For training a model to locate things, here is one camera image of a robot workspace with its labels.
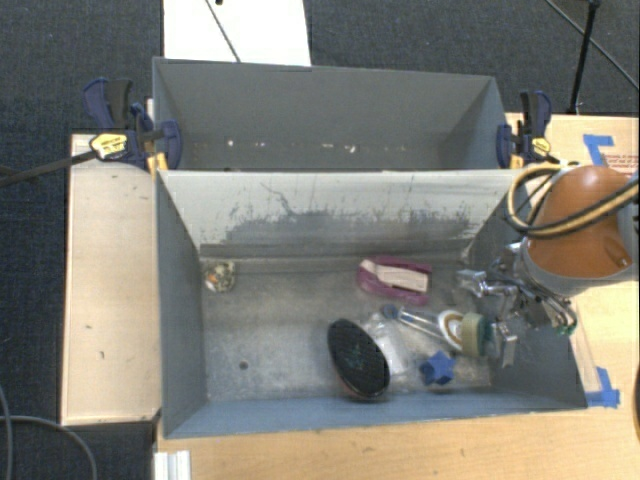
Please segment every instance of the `green object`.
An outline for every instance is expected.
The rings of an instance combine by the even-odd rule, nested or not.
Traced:
[[[484,355],[487,319],[478,313],[467,313],[462,319],[462,353],[472,357]]]

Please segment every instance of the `blue tape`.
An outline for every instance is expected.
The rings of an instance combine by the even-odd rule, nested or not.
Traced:
[[[620,405],[620,390],[611,387],[609,374],[605,368],[596,366],[596,372],[600,377],[602,390],[585,393],[589,407],[611,407],[612,409],[617,409]]]
[[[589,150],[593,165],[603,165],[602,154],[599,146],[613,146],[613,137],[610,135],[583,135],[584,145]]]

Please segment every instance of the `yellow clamp label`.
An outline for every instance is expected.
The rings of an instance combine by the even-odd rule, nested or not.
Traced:
[[[547,156],[551,152],[551,144],[544,137],[536,137],[531,141],[533,151],[540,156]]]
[[[117,160],[127,154],[127,136],[103,133],[89,142],[100,160]]]

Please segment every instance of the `clamp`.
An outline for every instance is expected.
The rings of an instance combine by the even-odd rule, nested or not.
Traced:
[[[551,100],[542,91],[521,92],[524,120],[518,120],[518,133],[501,124],[496,137],[498,164],[503,169],[519,169],[533,162],[559,163],[552,157],[544,132],[551,122]]]

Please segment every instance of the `white paper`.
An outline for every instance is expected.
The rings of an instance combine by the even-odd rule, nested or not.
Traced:
[[[302,0],[209,3],[241,62],[311,65]],[[235,61],[206,0],[164,0],[164,55]]]

